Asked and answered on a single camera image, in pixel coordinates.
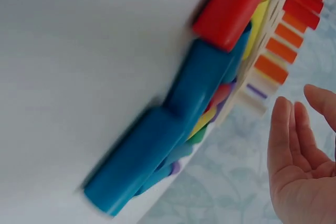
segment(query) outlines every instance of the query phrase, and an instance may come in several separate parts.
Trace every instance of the white surface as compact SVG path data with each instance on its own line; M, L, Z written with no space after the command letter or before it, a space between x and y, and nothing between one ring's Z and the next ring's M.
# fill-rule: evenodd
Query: white surface
M75 189L164 97L198 1L0 0L0 223L111 222Z

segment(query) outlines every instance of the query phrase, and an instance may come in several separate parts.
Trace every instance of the palm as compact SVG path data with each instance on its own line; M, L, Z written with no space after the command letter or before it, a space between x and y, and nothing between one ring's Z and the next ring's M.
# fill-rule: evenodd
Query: palm
M314 98L306 96L316 107ZM328 222L333 217L336 220L335 163L317 148L302 103L293 106L284 98L277 101L272 114L268 166L272 202L285 224L333 223Z

